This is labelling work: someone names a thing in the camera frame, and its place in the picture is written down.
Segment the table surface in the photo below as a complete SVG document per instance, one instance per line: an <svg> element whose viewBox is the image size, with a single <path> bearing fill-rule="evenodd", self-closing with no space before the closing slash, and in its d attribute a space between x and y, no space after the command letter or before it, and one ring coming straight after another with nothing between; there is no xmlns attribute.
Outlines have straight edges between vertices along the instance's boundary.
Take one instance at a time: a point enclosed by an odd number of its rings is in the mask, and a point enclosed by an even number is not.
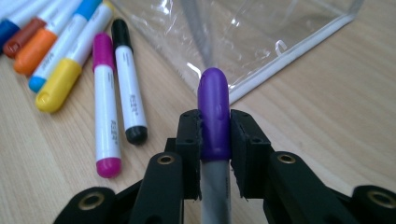
<svg viewBox="0 0 396 224"><path fill-rule="evenodd" d="M356 20L232 105L253 116L276 151L299 155L346 195L359 185L396 191L395 11L392 0L364 2ZM179 115L196 108L196 97L141 35L132 41L148 141L136 147L120 135L123 169L114 179L95 170L91 59L64 107L45 114L28 79L0 56L0 223L51 223L84 189L120 192L176 137ZM266 223L262 200L238 195L233 178L233 223ZM185 223L199 220L200 203L187 201Z"/></svg>

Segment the pink marker cap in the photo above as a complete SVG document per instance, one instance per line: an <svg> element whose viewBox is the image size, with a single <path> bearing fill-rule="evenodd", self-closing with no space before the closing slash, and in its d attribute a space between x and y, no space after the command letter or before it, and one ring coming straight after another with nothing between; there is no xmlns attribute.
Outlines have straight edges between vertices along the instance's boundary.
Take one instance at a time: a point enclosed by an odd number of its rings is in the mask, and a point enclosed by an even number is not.
<svg viewBox="0 0 396 224"><path fill-rule="evenodd" d="M120 158L105 158L96 162L96 172L103 178L112 178L121 171Z"/></svg>
<svg viewBox="0 0 396 224"><path fill-rule="evenodd" d="M114 57L113 57L113 43L111 42L110 36L106 33L99 33L95 36L92 45L92 57L93 57L93 71L97 65L105 64L110 66L113 71Z"/></svg>

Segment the purple marker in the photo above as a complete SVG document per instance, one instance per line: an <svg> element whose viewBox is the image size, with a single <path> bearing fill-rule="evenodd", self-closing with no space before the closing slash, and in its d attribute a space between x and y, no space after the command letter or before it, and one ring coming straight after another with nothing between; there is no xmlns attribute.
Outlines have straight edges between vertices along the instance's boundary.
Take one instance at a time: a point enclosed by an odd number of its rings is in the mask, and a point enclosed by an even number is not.
<svg viewBox="0 0 396 224"><path fill-rule="evenodd" d="M198 87L202 116L201 223L231 223L230 104L228 83L218 68L208 68Z"/></svg>

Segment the yellow marker cap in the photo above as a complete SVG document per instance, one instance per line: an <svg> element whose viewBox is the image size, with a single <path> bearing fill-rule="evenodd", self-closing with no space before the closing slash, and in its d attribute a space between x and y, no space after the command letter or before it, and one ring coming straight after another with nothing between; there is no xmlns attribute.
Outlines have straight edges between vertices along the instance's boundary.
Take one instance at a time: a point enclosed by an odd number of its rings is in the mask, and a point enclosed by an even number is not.
<svg viewBox="0 0 396 224"><path fill-rule="evenodd" d="M107 7L109 7L112 12L114 12L114 6L110 2L105 1L105 2L103 2L103 4L105 4Z"/></svg>
<svg viewBox="0 0 396 224"><path fill-rule="evenodd" d="M81 65L75 61L62 59L35 98L35 106L42 112L53 113L59 110L81 70Z"/></svg>

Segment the white marker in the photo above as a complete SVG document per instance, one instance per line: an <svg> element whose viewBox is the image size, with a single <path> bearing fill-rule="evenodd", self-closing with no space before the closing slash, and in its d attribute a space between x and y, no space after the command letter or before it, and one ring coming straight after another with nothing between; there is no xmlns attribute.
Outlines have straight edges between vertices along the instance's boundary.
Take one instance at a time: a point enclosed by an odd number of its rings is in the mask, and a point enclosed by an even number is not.
<svg viewBox="0 0 396 224"><path fill-rule="evenodd" d="M230 101L222 71L207 68L197 95L202 128L201 222L230 224Z"/></svg>
<svg viewBox="0 0 396 224"><path fill-rule="evenodd" d="M128 26L117 19L111 26L113 49L115 50L117 71L120 83L120 97L126 138L131 144L139 145L146 141L148 128L131 47Z"/></svg>
<svg viewBox="0 0 396 224"><path fill-rule="evenodd" d="M50 47L55 43L58 35L70 20L73 12L77 9L81 0L68 0L60 5L59 12L47 22L45 27L38 28L24 47L19 50L15 57L14 69L20 74L32 75L41 60L46 56Z"/></svg>
<svg viewBox="0 0 396 224"><path fill-rule="evenodd" d="M50 77L55 66L64 57L70 46L76 41L76 38L84 29L93 12L97 9L101 0L83 0L76 9L71 21L67 23L52 45L46 56L33 72L29 80L29 88L34 92L39 92Z"/></svg>
<svg viewBox="0 0 396 224"><path fill-rule="evenodd" d="M93 40L96 171L103 178L115 177L121 170L112 49L106 33L98 34Z"/></svg>
<svg viewBox="0 0 396 224"><path fill-rule="evenodd" d="M21 27L21 29L4 44L4 54L6 54L8 58L15 58L21 49L26 46L30 38L35 35L37 30L46 26L46 24L59 13L61 4L62 1L52 1L42 8L37 16L33 17L25 26Z"/></svg>
<svg viewBox="0 0 396 224"><path fill-rule="evenodd" d="M52 113L61 108L91 54L94 37L106 28L112 17L113 6L108 2L102 3L95 10L35 98L35 106L40 111Z"/></svg>
<svg viewBox="0 0 396 224"><path fill-rule="evenodd" d="M0 20L3 18L11 15L13 12L21 8L25 3L27 3L29 0L20 0L20 1L15 1L15 0L8 0L8 1L2 1L0 4Z"/></svg>
<svg viewBox="0 0 396 224"><path fill-rule="evenodd" d="M10 14L0 22L0 54L3 52L4 44L25 26L48 1L31 1L28 7L19 8L18 12Z"/></svg>

